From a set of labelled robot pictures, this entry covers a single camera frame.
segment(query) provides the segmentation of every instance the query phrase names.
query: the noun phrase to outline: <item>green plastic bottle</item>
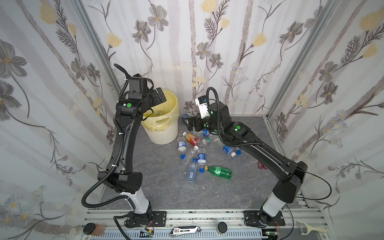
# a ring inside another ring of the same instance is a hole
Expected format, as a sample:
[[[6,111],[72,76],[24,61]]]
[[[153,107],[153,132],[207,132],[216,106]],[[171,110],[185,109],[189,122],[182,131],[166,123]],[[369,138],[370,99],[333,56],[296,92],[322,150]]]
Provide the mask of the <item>green plastic bottle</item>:
[[[205,171],[212,173],[215,176],[231,179],[232,171],[228,168],[219,166],[205,166]]]

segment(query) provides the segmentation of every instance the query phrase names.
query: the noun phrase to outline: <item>white trash can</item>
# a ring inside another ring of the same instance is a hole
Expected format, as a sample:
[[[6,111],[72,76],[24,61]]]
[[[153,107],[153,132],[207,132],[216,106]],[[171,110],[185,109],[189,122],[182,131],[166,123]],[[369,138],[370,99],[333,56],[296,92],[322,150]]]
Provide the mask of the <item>white trash can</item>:
[[[156,144],[167,144],[177,137],[179,119],[179,101],[173,92],[163,89],[166,102],[154,106],[144,113],[143,119],[149,116],[141,124],[149,137]]]

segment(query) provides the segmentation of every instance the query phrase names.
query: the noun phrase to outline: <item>floral wallpaper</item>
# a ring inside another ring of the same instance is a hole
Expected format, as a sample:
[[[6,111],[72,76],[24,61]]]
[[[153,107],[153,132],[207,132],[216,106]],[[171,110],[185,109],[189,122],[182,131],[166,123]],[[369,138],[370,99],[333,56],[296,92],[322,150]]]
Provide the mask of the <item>floral wallpaper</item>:
[[[82,0],[111,62],[195,114],[215,87],[231,114],[267,114],[326,1]],[[116,69],[120,84],[124,76]]]
[[[340,1],[270,118],[288,156],[331,184],[329,198],[309,204],[323,210],[339,240],[382,238],[383,65],[383,3]],[[329,193],[306,179],[307,197]]]
[[[81,197],[114,142],[117,96],[100,67],[70,2],[1,3],[2,238],[80,236]]]

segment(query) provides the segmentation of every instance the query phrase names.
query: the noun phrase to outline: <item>bottle with red label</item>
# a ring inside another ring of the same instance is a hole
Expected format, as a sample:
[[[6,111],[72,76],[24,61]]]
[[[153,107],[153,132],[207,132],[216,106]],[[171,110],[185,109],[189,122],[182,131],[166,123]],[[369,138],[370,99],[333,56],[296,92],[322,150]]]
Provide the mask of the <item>bottle with red label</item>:
[[[200,139],[191,133],[184,132],[183,136],[192,144],[192,146],[197,146],[200,143]]]

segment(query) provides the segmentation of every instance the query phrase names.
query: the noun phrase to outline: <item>metal corner post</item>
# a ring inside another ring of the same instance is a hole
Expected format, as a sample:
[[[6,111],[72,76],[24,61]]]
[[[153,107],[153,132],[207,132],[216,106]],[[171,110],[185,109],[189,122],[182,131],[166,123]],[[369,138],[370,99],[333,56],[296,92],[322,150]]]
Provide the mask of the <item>metal corner post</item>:
[[[333,12],[335,11],[338,3],[340,0],[328,0],[328,2],[325,4],[323,12],[320,14],[319,19],[316,21],[313,30],[311,31],[307,41],[305,42],[303,48],[301,49],[298,57],[296,58],[293,67],[290,69],[289,73],[287,74],[287,77],[285,78],[285,81],[283,82],[282,86],[278,90],[277,95],[275,96],[274,100],[272,101],[272,105],[270,107],[270,110],[268,112],[268,119],[275,114],[277,107],[283,100],[283,97],[285,93],[287,92],[288,88],[290,87],[291,83],[293,82],[296,74],[302,67],[305,59],[311,52],[313,46],[315,45],[318,37],[320,36],[322,30],[325,28],[326,24],[328,23],[329,19],[331,18]]]
[[[105,54],[105,51],[103,49],[103,45],[101,44],[95,29],[93,28],[93,25],[91,23],[91,20],[89,19],[89,16],[84,8],[83,3],[81,0],[71,0],[72,5],[74,6],[76,13],[78,17],[80,18],[81,23],[83,24],[85,31],[87,32],[87,35],[89,39],[91,40],[91,44],[93,45],[93,48],[96,51],[96,54],[99,57],[99,60],[102,62],[105,72],[107,73],[108,78],[111,80],[111,84],[113,86],[113,89],[119,95],[120,93],[120,84],[118,80],[116,79],[115,75],[113,74],[113,70],[111,68],[110,62],[108,60],[108,57]]]

